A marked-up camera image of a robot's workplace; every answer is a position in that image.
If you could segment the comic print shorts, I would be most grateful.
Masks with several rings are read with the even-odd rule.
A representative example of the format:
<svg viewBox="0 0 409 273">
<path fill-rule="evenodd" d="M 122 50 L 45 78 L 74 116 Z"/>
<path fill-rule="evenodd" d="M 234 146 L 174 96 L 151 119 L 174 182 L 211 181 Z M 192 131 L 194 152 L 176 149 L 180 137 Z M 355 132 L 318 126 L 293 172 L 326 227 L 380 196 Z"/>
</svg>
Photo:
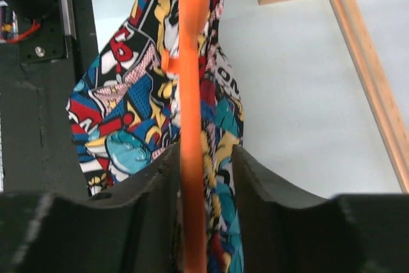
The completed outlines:
<svg viewBox="0 0 409 273">
<path fill-rule="evenodd" d="M 66 107 L 88 192 L 95 195 L 152 163 L 180 139 L 179 0 L 135 0 L 130 16 L 73 89 Z M 197 39 L 208 272 L 243 272 L 231 154 L 243 141 L 243 106 L 219 44 L 224 0 L 210 0 Z"/>
</svg>

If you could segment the orange hanger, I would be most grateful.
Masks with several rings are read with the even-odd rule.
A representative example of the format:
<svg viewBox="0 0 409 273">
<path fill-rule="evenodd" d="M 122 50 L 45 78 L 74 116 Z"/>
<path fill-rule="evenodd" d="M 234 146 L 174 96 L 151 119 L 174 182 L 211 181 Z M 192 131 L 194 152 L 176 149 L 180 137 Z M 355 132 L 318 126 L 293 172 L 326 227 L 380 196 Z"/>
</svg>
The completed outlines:
<svg viewBox="0 0 409 273">
<path fill-rule="evenodd" d="M 210 0 L 179 0 L 179 55 L 162 54 L 162 68 L 179 77 L 184 271 L 191 273 L 207 271 L 197 39 L 209 4 Z"/>
</svg>

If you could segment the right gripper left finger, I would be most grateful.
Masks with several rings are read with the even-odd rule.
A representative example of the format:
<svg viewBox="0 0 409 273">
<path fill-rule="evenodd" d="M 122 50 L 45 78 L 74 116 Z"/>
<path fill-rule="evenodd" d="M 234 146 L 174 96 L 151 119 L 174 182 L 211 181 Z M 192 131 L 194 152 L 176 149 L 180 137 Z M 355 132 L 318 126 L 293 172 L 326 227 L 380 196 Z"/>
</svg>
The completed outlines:
<svg viewBox="0 0 409 273">
<path fill-rule="evenodd" d="M 2 272 L 169 272 L 180 147 L 93 197 L 1 195 Z"/>
</svg>

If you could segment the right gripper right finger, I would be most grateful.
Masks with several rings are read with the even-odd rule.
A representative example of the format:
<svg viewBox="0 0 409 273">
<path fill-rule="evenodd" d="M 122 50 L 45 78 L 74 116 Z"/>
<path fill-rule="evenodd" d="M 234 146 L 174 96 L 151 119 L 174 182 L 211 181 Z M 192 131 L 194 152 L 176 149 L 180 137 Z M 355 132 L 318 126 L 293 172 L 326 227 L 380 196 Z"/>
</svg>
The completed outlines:
<svg viewBox="0 0 409 273">
<path fill-rule="evenodd" d="M 307 192 L 232 155 L 246 272 L 408 272 L 408 196 Z"/>
</svg>

